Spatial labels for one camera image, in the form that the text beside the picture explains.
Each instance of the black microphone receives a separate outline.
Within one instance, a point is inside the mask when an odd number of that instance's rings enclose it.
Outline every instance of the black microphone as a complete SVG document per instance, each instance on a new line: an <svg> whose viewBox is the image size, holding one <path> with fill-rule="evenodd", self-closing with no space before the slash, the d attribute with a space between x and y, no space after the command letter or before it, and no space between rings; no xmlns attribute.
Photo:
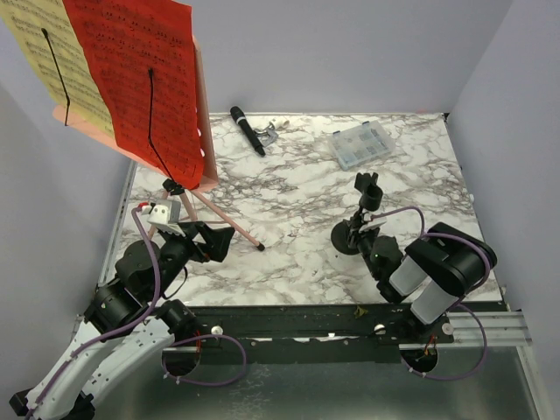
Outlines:
<svg viewBox="0 0 560 420"><path fill-rule="evenodd" d="M247 122L247 118L245 118L245 114L243 114L243 111L239 107L232 107L229 112L231 113L231 117L234 119L235 123L239 125L245 133L245 136L253 146L253 149L255 149L255 151L259 155L264 156L265 153L263 145L261 144L261 141L258 139L253 129L251 129L251 126Z"/></svg>

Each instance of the yellow sheet music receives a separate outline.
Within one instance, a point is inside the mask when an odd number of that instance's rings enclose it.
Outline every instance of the yellow sheet music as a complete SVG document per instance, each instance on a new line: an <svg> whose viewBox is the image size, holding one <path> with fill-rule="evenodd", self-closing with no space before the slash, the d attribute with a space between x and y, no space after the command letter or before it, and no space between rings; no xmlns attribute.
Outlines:
<svg viewBox="0 0 560 420"><path fill-rule="evenodd" d="M51 97L66 106L53 55L41 31L47 30L70 96L70 109L113 137L111 115L89 73L62 0L0 0L0 16Z"/></svg>

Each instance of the marble surface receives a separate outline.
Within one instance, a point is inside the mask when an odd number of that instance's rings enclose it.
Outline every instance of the marble surface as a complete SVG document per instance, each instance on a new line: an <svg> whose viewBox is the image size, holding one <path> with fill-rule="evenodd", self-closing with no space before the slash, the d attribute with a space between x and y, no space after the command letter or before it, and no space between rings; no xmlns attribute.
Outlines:
<svg viewBox="0 0 560 420"><path fill-rule="evenodd" d="M441 115L287 116L290 126L279 132L266 157L253 152L231 117L211 119L220 185L205 195L267 249L259 252L236 233L223 263L189 262L188 280L176 295L187 305L384 302L361 257L340 255L329 239L333 226L357 208L356 172L379 173L382 211L417 205L427 228L444 221L481 237ZM264 127L270 119L252 115L249 121L253 127ZM377 120L395 139L395 152L382 161L342 171L324 136L367 120ZM159 198L164 179L140 165L136 168L117 258L140 239L130 209ZM200 220L218 220L202 203L194 202ZM385 235L396 236L402 248L419 230L415 212L390 216L382 228ZM163 244L157 235L155 242ZM179 276L168 294L181 282ZM501 300L494 275L467 300Z"/></svg>

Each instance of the white wall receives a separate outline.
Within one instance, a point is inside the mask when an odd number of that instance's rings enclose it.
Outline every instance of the white wall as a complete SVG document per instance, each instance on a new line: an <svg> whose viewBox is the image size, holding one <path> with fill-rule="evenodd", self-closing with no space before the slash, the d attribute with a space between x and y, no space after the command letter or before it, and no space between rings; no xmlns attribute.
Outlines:
<svg viewBox="0 0 560 420"><path fill-rule="evenodd" d="M181 0L210 110L449 112L511 0Z"/></svg>
<svg viewBox="0 0 560 420"><path fill-rule="evenodd" d="M449 128L560 417L560 2L514 1Z"/></svg>
<svg viewBox="0 0 560 420"><path fill-rule="evenodd" d="M59 358L99 276L128 159L41 132L0 85L0 418Z"/></svg>

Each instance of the sheet music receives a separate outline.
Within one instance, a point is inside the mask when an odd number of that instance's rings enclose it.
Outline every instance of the sheet music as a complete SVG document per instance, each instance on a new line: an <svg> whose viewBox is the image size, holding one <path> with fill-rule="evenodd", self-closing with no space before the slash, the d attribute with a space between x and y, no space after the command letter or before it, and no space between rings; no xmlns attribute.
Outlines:
<svg viewBox="0 0 560 420"><path fill-rule="evenodd" d="M191 7L172 0L64 0L64 5L113 117L118 146L185 188L195 188L204 160L197 131ZM157 153L148 142L150 109Z"/></svg>
<svg viewBox="0 0 560 420"><path fill-rule="evenodd" d="M64 89L41 28L47 30L70 96L70 109L113 136L111 115L89 73L62 0L0 0L0 16L51 97L66 106Z"/></svg>

